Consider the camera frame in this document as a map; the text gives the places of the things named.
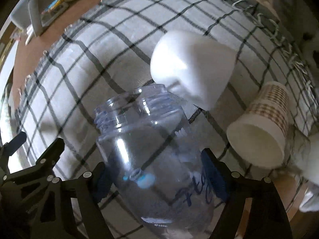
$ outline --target black stripe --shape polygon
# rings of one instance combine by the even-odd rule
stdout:
[[[114,4],[114,5],[120,4],[120,3],[123,2],[123,1],[125,1],[125,0],[116,0],[116,1],[113,2],[112,4]],[[106,8],[106,7],[104,7],[104,6],[101,7],[99,10],[97,10],[97,11],[90,17],[90,19],[91,19],[91,20],[95,20],[97,17],[99,17],[99,16],[101,16],[102,14],[106,13],[109,9],[110,9],[110,8]],[[75,29],[75,30],[71,33],[70,38],[73,38],[74,36],[76,36],[76,35],[77,35],[82,29],[84,29],[86,26],[87,26],[87,24],[85,24],[85,23],[82,24],[82,25],[80,25],[77,29]],[[52,58],[56,58],[56,57],[60,54],[60,52],[64,49],[64,47],[65,47],[66,44],[67,44],[67,42],[64,41],[64,42],[59,46],[59,48],[56,49],[56,51],[55,51],[54,54],[52,55]],[[41,68],[41,73],[40,73],[39,76],[37,76],[37,78],[38,78],[40,81],[41,81],[42,77],[44,76],[44,74],[46,73],[46,71],[47,71],[47,69],[49,68],[49,66],[50,66],[50,62],[49,62],[49,61],[47,61],[47,62],[45,63],[45,65],[42,66],[42,68]],[[33,84],[32,87],[29,88],[29,95],[28,95],[28,97],[26,97],[26,99],[28,99],[30,103],[32,103],[32,99],[33,99],[34,93],[35,93],[35,91],[36,91],[37,88],[38,88],[38,86],[37,86],[35,83]],[[26,110],[27,110],[27,109],[24,107],[24,108],[23,108],[23,111],[22,111],[22,113],[21,113],[22,118],[20,119],[20,123],[18,124],[18,126],[20,126],[20,124],[22,123],[23,118],[24,118],[24,116],[25,116]]]
[[[190,4],[188,7],[184,8],[184,10],[185,10],[185,9],[188,10],[188,9],[192,8],[193,6],[195,6],[195,5],[199,4],[199,3],[201,3],[202,1],[208,1],[208,0],[200,0],[200,1],[194,2],[194,3]],[[175,13],[175,14],[179,14],[178,11],[175,11],[173,8],[171,8],[170,6],[168,6],[168,5],[164,4],[164,3],[158,2],[158,4],[161,5],[162,7],[164,7],[165,9],[167,9],[167,10],[169,10],[169,11]],[[194,28],[196,28],[196,29],[198,29],[198,30],[200,30],[200,31],[202,31],[202,32],[205,32],[205,29],[204,29],[204,28],[200,27],[199,25],[197,25],[196,23],[194,23],[192,20],[190,20],[190,19],[187,18],[186,16],[181,15],[181,17],[182,17],[184,20],[186,20],[189,24],[191,24]]]
[[[240,105],[240,107],[245,111],[247,106],[246,104],[243,102],[243,100],[241,99],[241,97],[239,96],[239,94],[237,93],[237,91],[235,90],[235,88],[231,85],[231,83],[229,82],[227,84],[227,88],[232,92],[232,94],[234,95],[235,99],[237,100],[238,104]]]
[[[216,122],[216,120],[213,118],[213,116],[207,112],[207,111],[203,111],[205,118],[207,119],[207,121],[213,126],[213,128],[215,129],[215,131],[220,135],[220,137],[223,139],[224,143],[227,145],[228,144],[228,139],[227,139],[227,135],[224,132],[224,130],[222,130],[222,128],[218,125],[218,123]],[[246,171],[246,165],[244,160],[236,153],[236,151],[230,147],[229,148],[229,152],[233,155],[233,157],[237,160],[237,162],[239,163],[239,166],[242,168],[243,171]]]
[[[188,4],[191,4],[190,1],[187,1],[187,0],[182,0],[182,1],[184,1],[184,2],[186,2],[186,3],[188,3]],[[203,14],[205,14],[207,17],[211,18],[212,20],[215,20],[215,21],[217,20],[216,17],[214,17],[213,15],[211,15],[210,13],[208,13],[207,11],[203,10],[203,9],[200,8],[198,5],[195,5],[195,8],[197,8],[197,10],[199,10],[200,12],[202,12]]]
[[[56,66],[59,69],[66,86],[68,87],[71,95],[74,98],[74,101],[77,102],[78,100],[80,100],[80,98],[78,97],[78,94],[76,93],[73,85],[71,84],[71,82],[70,82],[70,80],[69,80],[69,78],[68,78],[68,76],[67,76],[67,74],[66,74],[66,72],[65,72],[65,70],[63,68],[63,66],[61,64],[57,63],[56,61],[54,61],[53,58],[49,56],[49,54],[47,54],[46,57],[47,57],[47,59],[50,61],[50,63],[53,66]],[[87,122],[96,129],[96,126],[94,124],[94,119],[90,116],[90,114],[85,109],[85,107],[84,107],[84,105],[82,104],[81,101],[79,102],[79,110],[82,113],[82,115],[86,118]]]
[[[301,89],[297,81],[296,81],[296,83],[297,83],[297,86],[298,86],[298,88],[299,88],[299,90],[300,90],[299,100],[296,101],[296,102],[297,102],[297,107],[299,108],[299,111],[300,111],[300,115],[302,116],[304,122],[306,123],[306,122],[307,122],[307,119],[308,119],[308,117],[307,117],[307,112],[306,112],[306,118],[305,118],[305,116],[304,116],[304,114],[303,114],[304,111],[302,111],[301,108],[300,108],[300,106],[299,106],[300,97],[302,97],[302,99],[303,99],[303,101],[306,103],[306,105],[307,105],[307,107],[308,107],[308,110],[309,110],[309,112],[311,113],[313,119],[316,120],[317,117],[313,114],[313,112],[312,112],[310,106],[308,106],[308,104],[310,104],[309,100],[306,100],[305,97],[304,97],[304,95],[303,95],[303,91],[306,89],[306,86],[304,86],[304,88]],[[291,91],[292,91],[292,95],[294,96],[294,98],[295,98],[295,100],[296,100],[296,96],[295,96],[295,94],[293,93],[293,89],[291,88],[290,84],[289,84],[289,87],[290,87],[290,89],[291,89]]]
[[[110,8],[114,8],[114,9],[121,9],[121,10],[128,11],[128,12],[132,13],[134,16],[140,17],[141,19],[143,19],[144,21],[146,21],[150,25],[154,26],[155,28],[158,28],[158,30],[160,30],[161,32],[167,33],[167,30],[164,29],[160,24],[157,24],[155,21],[151,20],[150,18],[140,14],[140,11],[135,11],[135,10],[132,10],[132,9],[126,8],[126,7],[113,6],[113,5],[105,4],[105,3],[101,3],[101,5],[104,5],[104,6],[107,6]]]
[[[113,34],[115,34],[117,37],[119,37],[128,47],[132,47],[132,50],[135,52],[136,55],[138,55],[139,58],[141,58],[141,60],[143,60],[145,63],[147,63],[148,65],[150,65],[151,63],[151,59],[149,58],[148,55],[146,55],[141,49],[139,49],[136,46],[133,46],[133,43],[119,30],[117,30],[116,28],[114,28],[113,26],[109,25],[108,23],[105,22],[101,22],[101,21],[91,21],[89,19],[85,19],[85,18],[80,18],[83,21],[86,21],[88,23],[96,23],[99,25],[104,26],[105,28],[107,28],[108,30],[110,30]]]
[[[303,118],[304,122],[306,122],[306,119],[305,119],[305,117],[304,117],[304,115],[303,115],[303,111],[301,110],[301,108],[300,108],[300,106],[299,106],[300,98],[302,97],[302,98],[304,99],[304,97],[303,97],[303,95],[302,95],[302,90],[299,90],[300,93],[299,93],[299,96],[298,96],[298,99],[297,99],[297,98],[296,98],[296,95],[295,95],[295,93],[293,92],[293,89],[292,89],[292,87],[291,87],[291,85],[290,85],[290,83],[289,83],[289,81],[288,81],[289,75],[292,74],[293,72],[294,72],[294,69],[291,68],[291,69],[289,70],[289,72],[287,73],[287,75],[286,75],[286,84],[285,84],[285,86],[289,85],[289,88],[290,88],[290,90],[291,90],[291,94],[292,94],[292,96],[294,97],[294,99],[295,99],[295,101],[296,101],[296,114],[295,114],[294,116],[292,116],[292,117],[293,117],[293,119],[294,119],[294,121],[295,121],[295,118],[298,116],[298,109],[299,109],[299,112],[300,112],[301,117]]]
[[[122,202],[121,199],[119,199],[119,197],[115,198],[115,201],[121,206],[121,208],[127,212],[127,214],[134,219],[137,223],[139,223],[140,221],[133,215],[133,213],[127,208],[127,206]]]
[[[272,170],[268,173],[267,177],[269,177],[270,175],[272,175],[272,173],[274,172],[274,170],[275,170],[275,169],[272,169]]]
[[[298,101],[297,101],[297,105],[296,105],[296,111],[297,111],[297,108],[299,108],[300,110],[300,106],[299,106],[299,102],[300,102],[300,98],[302,97],[302,94],[304,93],[304,91],[306,90],[306,86],[300,91],[299,93],[299,96],[298,96]],[[304,130],[305,130],[305,127],[308,129],[308,132],[309,132],[309,127],[307,126],[307,122],[308,122],[308,112],[311,111],[310,108],[308,108],[308,110],[306,111],[306,119],[304,119],[304,125],[303,125],[303,128],[301,130],[301,132],[303,133]]]
[[[188,123],[192,124],[195,119],[199,116],[199,114],[201,114],[203,111],[203,109],[201,108],[197,108],[197,110],[193,113],[193,115],[188,119]]]
[[[298,74],[298,75],[297,75],[297,79],[299,80],[299,82],[300,82],[301,85],[302,85],[302,84],[305,84],[304,80],[303,80],[302,77],[301,77],[302,73],[300,73],[299,70],[293,71],[293,73],[296,73],[296,75]],[[301,87],[299,86],[299,83],[297,82],[297,79],[296,79],[295,75],[293,74],[292,76],[293,76],[294,80],[296,81],[299,90],[301,90]],[[307,99],[306,99],[306,98],[303,96],[303,94],[302,94],[303,100],[304,100],[305,102],[308,102],[308,104],[310,105],[310,102],[312,101],[312,99],[309,97],[308,94],[306,94],[305,96],[307,97]],[[313,119],[316,119],[317,117],[316,117],[316,116],[313,114],[313,112],[311,111],[310,106],[307,105],[307,107],[308,107],[308,109],[310,110]]]
[[[273,54],[274,54],[279,48],[281,48],[281,46],[276,46],[276,47],[274,47],[274,49],[272,50],[272,52],[271,52],[270,55],[269,55],[266,69],[264,70],[263,75],[262,75],[262,78],[261,78],[261,82],[260,82],[260,86],[259,86],[259,91],[261,90],[261,87],[263,86],[263,84],[264,84],[264,82],[265,82],[266,74],[267,74],[268,70],[270,69],[270,62],[271,62],[272,59],[273,59],[272,56],[273,56]]]
[[[32,156],[32,154],[27,155],[27,153],[26,153],[26,158],[30,160],[30,162],[31,162],[32,165],[35,165],[36,160],[34,159],[34,157],[37,159],[37,156],[36,156],[36,154],[35,154],[35,152],[34,152],[34,149],[33,149],[33,147],[32,147],[31,140],[29,139],[29,136],[28,136],[28,132],[27,132],[27,130],[24,128],[23,124],[21,124],[21,131],[23,131],[23,130],[24,130],[24,132],[25,132],[26,135],[27,135],[27,141],[28,141],[28,144],[29,144],[29,149],[28,149],[28,150],[30,150],[30,148],[31,148],[31,149],[32,149],[32,152],[33,152],[33,156]]]
[[[250,32],[247,34],[247,36],[242,40],[242,42],[241,42],[241,44],[240,44],[240,47],[239,47],[239,49],[238,49],[238,52],[237,52],[237,54],[236,54],[236,63],[235,64],[237,64],[237,62],[238,62],[238,60],[239,60],[239,58],[240,58],[240,55],[241,55],[241,53],[242,53],[242,49],[244,48],[244,45],[247,43],[247,40],[249,39],[249,37],[251,36],[251,35],[253,35],[253,33],[256,31],[256,29],[257,29],[258,27],[257,26],[255,26],[252,30],[250,30]]]
[[[101,62],[96,58],[95,55],[91,53],[91,51],[84,45],[84,43],[80,40],[72,40],[69,37],[67,37],[65,34],[62,34],[62,38],[65,39],[69,43],[75,43],[77,44],[85,53],[88,59],[95,65],[96,70],[101,74],[101,72],[104,70],[104,67],[102,66]],[[126,92],[122,87],[120,87],[110,76],[110,74],[107,71],[104,71],[102,74],[102,77],[106,81],[106,83],[112,88],[113,91],[115,91],[117,94],[122,94]]]
[[[222,160],[227,153],[227,150],[230,148],[230,143],[227,143],[222,154],[217,158],[218,161]]]
[[[210,26],[207,28],[207,30],[205,31],[204,35],[205,35],[205,36],[208,35],[208,34],[211,32],[212,28],[214,28],[217,24],[219,24],[219,22],[220,22],[222,19],[225,19],[227,16],[232,15],[232,14],[233,14],[234,12],[236,12],[236,11],[238,11],[238,10],[237,10],[237,9],[232,10],[231,12],[226,13],[226,14],[224,14],[223,16],[219,17],[216,22],[214,22],[212,25],[210,25]]]
[[[59,120],[58,120],[58,118],[57,118],[56,115],[55,115],[55,112],[54,112],[54,110],[53,110],[53,108],[52,108],[52,105],[51,105],[51,103],[50,103],[49,97],[48,97],[48,95],[47,95],[47,91],[46,91],[45,88],[40,84],[39,79],[36,80],[36,83],[37,83],[39,89],[42,91],[42,93],[43,93],[43,95],[44,95],[44,97],[45,97],[45,99],[46,99],[46,101],[47,101],[47,106],[48,106],[49,111],[50,111],[50,113],[51,113],[51,116],[52,116],[52,118],[53,118],[55,127],[56,127],[56,129],[58,130],[58,133],[59,133],[59,134],[61,135],[61,137],[63,138],[65,145],[66,145],[67,148],[69,148],[69,150],[72,152],[73,156],[74,156],[79,162],[83,163],[83,165],[85,166],[85,168],[87,168],[87,169],[89,170],[88,164],[85,163],[84,160],[83,160],[83,158],[82,158],[82,156],[80,156],[80,155],[77,153],[76,149],[75,149],[74,146],[67,140],[67,138],[66,138],[66,136],[65,136],[65,134],[64,134],[64,132],[63,132],[63,130],[61,129]]]
[[[251,15],[254,15],[254,14],[256,13],[258,6],[259,6],[259,2],[256,3],[256,5],[254,6],[254,10],[253,10],[253,12],[251,13]]]
[[[151,33],[147,34],[146,36],[144,36],[143,38],[140,39],[139,42],[141,42],[143,39],[147,39],[149,36],[151,36],[153,33],[155,33],[156,30],[153,30]],[[83,97],[88,93],[88,91],[94,86],[94,84],[99,80],[99,78],[101,77],[101,75],[108,69],[109,66],[111,66],[114,61],[119,58],[122,54],[124,54],[125,52],[127,52],[127,50],[129,50],[130,47],[126,48],[125,50],[123,50],[122,52],[118,53],[113,59],[111,59],[111,61],[108,63],[108,65],[106,66],[106,68],[104,68],[102,70],[102,72],[100,73],[99,76],[97,76],[94,81],[89,85],[89,87],[84,91],[84,93],[81,95],[80,99],[76,102],[76,104],[73,106],[73,108],[71,109],[71,111],[68,113],[65,122],[63,123],[63,125],[61,126],[61,128],[59,129],[59,132],[62,132],[63,128],[65,127],[69,117],[71,116],[71,114],[74,112],[74,110],[76,109],[78,103],[83,99]],[[81,165],[87,165],[87,163],[84,161],[84,159],[82,161],[80,161]]]
[[[114,230],[116,233],[118,233],[120,236],[123,236],[123,238],[125,238],[125,239],[129,239],[128,237],[124,236],[119,230],[117,230],[117,229],[115,228],[115,226],[113,226],[108,220],[105,219],[105,223],[106,223],[106,225],[107,225],[109,228],[113,229],[113,230]]]
[[[223,203],[224,203],[224,202],[222,202],[222,201],[219,202],[219,203],[215,206],[215,209],[218,208],[219,206],[221,206]]]
[[[126,236],[128,236],[128,235],[131,235],[131,234],[137,232],[138,230],[140,230],[140,229],[142,229],[142,228],[143,228],[143,226],[140,225],[139,227],[135,228],[134,230],[132,230],[132,231],[126,233],[125,235],[122,235],[122,236],[120,236],[120,237],[117,237],[116,239],[120,239],[120,238],[126,237]]]
[[[45,148],[48,148],[47,143],[46,143],[46,141],[45,141],[45,139],[44,139],[44,137],[43,137],[43,135],[42,135],[42,132],[41,132],[41,130],[39,130],[39,128],[38,128],[38,127],[39,127],[39,123],[38,123],[37,120],[36,120],[36,116],[35,116],[35,114],[34,114],[32,108],[30,107],[29,102],[27,101],[26,104],[27,104],[27,107],[28,107],[28,109],[29,109],[29,112],[30,112],[31,115],[32,115],[33,121],[36,123],[36,128],[35,128],[35,130],[34,130],[34,133],[33,133],[32,139],[31,139],[31,143],[33,143],[33,138],[34,138],[34,136],[35,136],[35,134],[36,134],[36,131],[38,131],[38,132],[39,132],[39,135],[40,135],[40,138],[41,138],[41,140],[42,140],[42,143],[43,143],[43,145],[44,145],[44,147],[45,147]],[[60,172],[60,174],[62,175],[62,177],[63,177],[65,180],[67,180],[68,178],[66,177],[65,173],[57,166],[57,164],[55,164],[55,166],[56,166],[57,170]]]
[[[106,206],[110,204],[118,195],[119,195],[118,191],[113,192],[111,196],[109,196],[108,199],[99,207],[99,209],[103,210],[104,208],[106,208]],[[83,223],[83,220],[80,220],[76,223],[76,225],[79,226],[82,223]]]
[[[315,104],[312,103],[312,105],[309,106],[309,109],[306,111],[306,122],[303,125],[302,132],[305,130],[306,125],[308,126],[308,113],[312,111],[311,107],[314,106]]]
[[[170,133],[163,144],[161,144],[161,146],[149,157],[149,159],[144,164],[142,164],[141,170],[145,170],[165,150],[165,148],[173,141],[174,137],[176,136],[175,131],[180,131],[182,127],[182,122],[178,123],[176,128]]]
[[[216,4],[212,3],[211,1],[206,1],[208,4],[212,5],[214,8],[218,9],[219,11],[221,11],[222,13],[226,13],[224,10],[222,10],[221,8],[219,8]],[[206,16],[211,17],[212,19],[215,19],[215,17],[213,17],[212,15],[210,15],[208,12],[202,10],[201,8],[198,7],[198,9],[203,12]],[[232,16],[230,16],[230,18],[236,22],[239,26],[241,26],[242,28],[244,28],[245,30],[249,31],[244,25],[242,25],[240,22],[238,22],[236,19],[234,19]]]
[[[256,78],[253,76],[253,74],[250,72],[250,70],[248,69],[248,67],[240,60],[238,59],[238,62],[241,63],[241,65],[246,69],[250,79],[254,82],[254,84],[257,86],[257,87],[260,87],[260,83],[256,80]]]
[[[89,151],[85,154],[85,156],[83,157],[84,162],[87,161],[87,159],[89,159],[89,157],[93,154],[93,152],[96,150],[97,146],[96,143],[94,143],[91,148],[89,149]],[[78,173],[78,171],[82,168],[83,166],[83,162],[80,162],[78,164],[78,166],[74,169],[72,176],[70,179],[74,179]]]

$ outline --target screw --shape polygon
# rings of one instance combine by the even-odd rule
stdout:
[[[52,181],[52,180],[53,180],[53,178],[54,178],[54,176],[53,176],[53,175],[49,175],[49,176],[47,177],[47,181],[48,181],[48,182],[50,182],[50,181]]]
[[[59,180],[60,180],[60,178],[59,178],[59,177],[55,177],[55,178],[53,178],[53,179],[52,179],[52,183],[58,183],[58,182],[59,182]]]
[[[91,177],[92,176],[92,173],[91,172],[85,172],[85,173],[83,173],[83,177],[84,178],[89,178],[89,177]]]
[[[239,178],[240,177],[240,173],[239,172],[232,172],[232,177]]]
[[[272,180],[271,180],[269,177],[265,177],[265,178],[264,178],[264,182],[266,182],[266,183],[271,183]]]

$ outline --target bottle neck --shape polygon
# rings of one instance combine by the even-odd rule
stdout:
[[[95,109],[95,124],[102,135],[145,119],[159,118],[179,108],[162,84],[136,88],[113,97]]]

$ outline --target upside-down white cup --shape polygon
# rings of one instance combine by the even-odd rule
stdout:
[[[169,31],[157,43],[151,75],[168,91],[211,110],[234,70],[236,52],[217,41],[188,31]]]
[[[289,96],[284,85],[266,83],[245,113],[227,129],[235,151],[253,165],[282,164],[288,129]]]

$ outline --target blue object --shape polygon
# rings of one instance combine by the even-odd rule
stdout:
[[[226,202],[229,199],[229,193],[227,192],[226,182],[221,173],[217,170],[205,150],[201,153],[201,159],[206,177],[208,178],[207,180],[211,184],[216,196],[223,202]]]
[[[136,184],[141,188],[141,189],[148,189],[155,183],[155,176],[151,173],[147,173],[142,175],[138,180],[136,181]]]

